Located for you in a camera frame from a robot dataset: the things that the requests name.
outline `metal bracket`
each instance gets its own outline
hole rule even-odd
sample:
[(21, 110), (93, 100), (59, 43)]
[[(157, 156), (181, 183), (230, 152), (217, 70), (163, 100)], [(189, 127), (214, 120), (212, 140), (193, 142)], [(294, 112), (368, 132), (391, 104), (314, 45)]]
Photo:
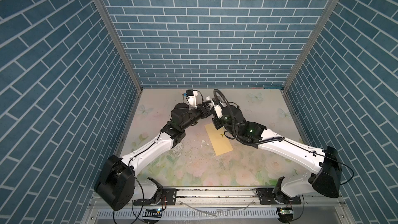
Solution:
[[(274, 187), (267, 186), (228, 186), (228, 187), (173, 187), (164, 189), (177, 189), (176, 191), (176, 205), (172, 206), (169, 202), (167, 204), (167, 210), (162, 214), (162, 220), (196, 220), (196, 219), (209, 219), (208, 214), (204, 214), (198, 211), (192, 211), (189, 207), (185, 206), (184, 203), (191, 207), (198, 208), (203, 211), (216, 213), (219, 215), (218, 210), (223, 210), (223, 213), (227, 213), (224, 217), (218, 216), (219, 218), (278, 218), (276, 208), (283, 208), (286, 205), (281, 204), (270, 204), (267, 206), (261, 205), (256, 190), (258, 188), (268, 188), (270, 191)], [(328, 198), (318, 193), (306, 194), (305, 207), (315, 207), (316, 210), (322, 210), (324, 207), (329, 209), (330, 207), (336, 207), (338, 214), (341, 216), (342, 224), (355, 224), (353, 218), (348, 218), (349, 210), (342, 197), (339, 198)], [(250, 206), (244, 210), (231, 210), (231, 208), (245, 208), (248, 204)], [(293, 208), (299, 208), (301, 211), (303, 202), (296, 204), (292, 202)], [(141, 207), (134, 207), (134, 213), (137, 215)], [(273, 210), (272, 215), (264, 217), (263, 213), (269, 213), (269, 210)], [(115, 219), (126, 220), (131, 222), (134, 217), (132, 214), (131, 206), (127, 205), (123, 209), (115, 212)], [(97, 194), (94, 193), (93, 198), (87, 208), (87, 211), (83, 217), (82, 224), (94, 224), (95, 220), (108, 220), (112, 221), (112, 209), (109, 205)]]
[[(258, 198), (260, 199), (260, 204), (261, 205), (274, 205), (274, 204), (279, 204), (277, 201), (275, 201), (274, 196), (273, 196), (273, 188), (258, 188), (256, 189), (256, 194)], [(294, 204), (301, 204), (301, 199), (300, 197), (294, 197), (290, 200), (290, 203), (292, 205)]]
[[(162, 196), (166, 197), (167, 205), (168, 206), (173, 206), (176, 205), (176, 196), (177, 196), (177, 189), (163, 189), (162, 190)], [(134, 200), (133, 205), (134, 206), (141, 206), (142, 202), (144, 203), (144, 206), (151, 206), (150, 200), (147, 199), (139, 199), (139, 200)]]

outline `yellow paper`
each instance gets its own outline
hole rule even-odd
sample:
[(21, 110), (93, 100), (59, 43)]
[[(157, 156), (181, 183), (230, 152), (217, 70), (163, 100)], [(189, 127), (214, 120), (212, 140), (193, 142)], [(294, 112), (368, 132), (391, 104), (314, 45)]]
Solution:
[(216, 130), (213, 124), (205, 125), (207, 134), (209, 135), (211, 145), (213, 146), (214, 151), (216, 152), (216, 156), (230, 152), (234, 150), (224, 135), (224, 128), (220, 128)]

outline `blue brick wallpaper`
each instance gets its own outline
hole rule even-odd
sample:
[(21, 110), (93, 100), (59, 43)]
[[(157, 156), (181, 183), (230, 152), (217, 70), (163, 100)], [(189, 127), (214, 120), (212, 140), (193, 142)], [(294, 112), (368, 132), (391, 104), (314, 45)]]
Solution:
[(92, 0), (0, 0), (0, 223), (81, 221), (136, 94)]
[(281, 88), (327, 0), (104, 2), (144, 88)]
[(287, 90), (311, 143), (355, 170), (341, 193), (357, 223), (398, 223), (397, 11), (340, 0)]

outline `floral tabletop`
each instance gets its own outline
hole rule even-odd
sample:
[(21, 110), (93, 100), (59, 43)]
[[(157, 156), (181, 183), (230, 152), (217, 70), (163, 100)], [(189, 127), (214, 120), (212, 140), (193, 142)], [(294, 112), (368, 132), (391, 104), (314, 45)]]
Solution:
[[(211, 89), (201, 89), (203, 97)], [(222, 89), (229, 101), (240, 105), (247, 121), (263, 124), (273, 131), (301, 142), (300, 135), (279, 90)], [(121, 155), (149, 142), (170, 119), (170, 111), (182, 101), (182, 89), (145, 89), (134, 115)], [(275, 153), (244, 146), (231, 140), (233, 151), (216, 156), (202, 119), (186, 130), (186, 137), (172, 150), (150, 163), (138, 178), (153, 177), (163, 186), (275, 185), (281, 176), (303, 173), (305, 169)]]

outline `robotic arm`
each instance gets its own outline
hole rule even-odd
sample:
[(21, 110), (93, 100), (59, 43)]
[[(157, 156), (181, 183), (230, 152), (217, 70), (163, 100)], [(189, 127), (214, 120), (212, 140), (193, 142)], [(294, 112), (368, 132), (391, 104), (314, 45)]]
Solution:
[[(313, 191), (331, 198), (339, 196), (341, 162), (336, 149), (330, 146), (325, 150), (310, 147), (282, 137), (259, 123), (246, 121), (239, 106), (231, 106), (217, 89), (214, 90), (214, 98), (207, 97), (206, 101), (197, 104), (197, 92), (187, 90), (183, 96), (189, 105), (178, 103), (171, 111), (171, 121), (150, 142), (120, 158), (112, 155), (107, 159), (94, 190), (113, 210), (121, 209), (130, 200), (141, 199), (142, 192), (134, 190), (137, 183), (135, 175), (162, 153), (179, 144), (185, 137), (185, 129), (211, 115), (216, 129), (224, 127), (242, 144), (275, 152), (308, 170), (301, 175), (278, 179), (273, 191), (277, 202), (287, 204), (293, 197)], [(145, 199), (151, 203), (159, 202), (162, 186), (158, 182), (148, 178), (141, 185)]]

